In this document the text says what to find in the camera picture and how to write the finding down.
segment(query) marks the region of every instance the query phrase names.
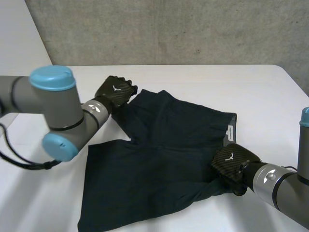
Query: cable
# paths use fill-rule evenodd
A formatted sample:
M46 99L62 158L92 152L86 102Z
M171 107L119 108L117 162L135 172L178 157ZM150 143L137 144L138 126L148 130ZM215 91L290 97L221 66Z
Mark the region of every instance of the cable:
M295 168L295 167L292 167L292 166L282 166L282 168L292 168L292 169L294 169L295 171L297 171L297 168Z
M8 148L13 152L14 155L16 155L18 158L20 158L21 160L23 160L24 162L27 162L28 164L25 163L20 163L14 159L11 159L10 157L6 156L5 154L3 154L2 152L0 152L0 157L2 159L4 159L5 161L23 168L23 169L27 169L27 170L43 170L43 169L51 169L52 167L60 164L60 161L54 160L54 161L49 161L49 162L45 162L45 163L35 163L32 162L30 160L27 160L26 158L22 157L21 155L19 155L13 148L13 146L10 143L10 140L8 138L8 133L7 133L7 129L6 127L0 123L0 127L3 129L3 135L4 135L4 141L6 143L6 145L8 146Z

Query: concrete wall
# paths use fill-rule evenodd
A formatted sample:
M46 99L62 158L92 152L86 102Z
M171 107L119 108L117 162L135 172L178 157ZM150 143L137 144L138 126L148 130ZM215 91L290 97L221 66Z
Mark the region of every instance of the concrete wall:
M276 64L309 94L309 0L26 3L54 64Z

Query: blue end cap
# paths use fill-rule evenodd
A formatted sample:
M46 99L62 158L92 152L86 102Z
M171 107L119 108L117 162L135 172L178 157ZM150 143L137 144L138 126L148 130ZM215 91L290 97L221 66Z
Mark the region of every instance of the blue end cap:
M299 122L299 124L302 127L309 127L309 107L306 107L301 112L301 121Z
M79 152L70 140L53 133L44 136L42 145L51 157L63 162L70 161Z
M71 69L59 65L34 70L29 81L32 86L48 91L64 91L76 85Z

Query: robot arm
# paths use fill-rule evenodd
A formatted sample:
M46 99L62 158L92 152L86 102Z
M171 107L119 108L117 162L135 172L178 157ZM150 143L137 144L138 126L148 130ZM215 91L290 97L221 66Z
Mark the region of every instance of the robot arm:
M249 150L230 144L215 156L212 167L236 195L249 187L259 198L309 229L309 107L300 121L298 171L263 163Z
M131 81L110 76L95 98L81 105L73 74L64 66L42 67L30 77L1 76L0 81L0 117L7 113L44 114L50 132L42 145L58 161L73 159L110 113L137 92Z

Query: table surface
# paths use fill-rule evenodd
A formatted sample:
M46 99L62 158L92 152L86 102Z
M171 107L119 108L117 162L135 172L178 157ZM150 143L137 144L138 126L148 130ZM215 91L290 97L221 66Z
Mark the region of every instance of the table surface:
M167 65L71 67L82 102L109 75L131 79L139 90L166 90L174 97L238 115L237 140L264 162L297 166L299 120L309 98L274 65ZM48 132L42 115L19 114L9 127L15 149L27 158L50 158L41 147ZM128 139L109 119L89 144ZM0 149L9 153L0 141ZM24 171L0 160L0 231L75 232L80 217L88 148L49 171ZM305 228L259 200L250 190L211 197L160 218L117 232L283 232Z

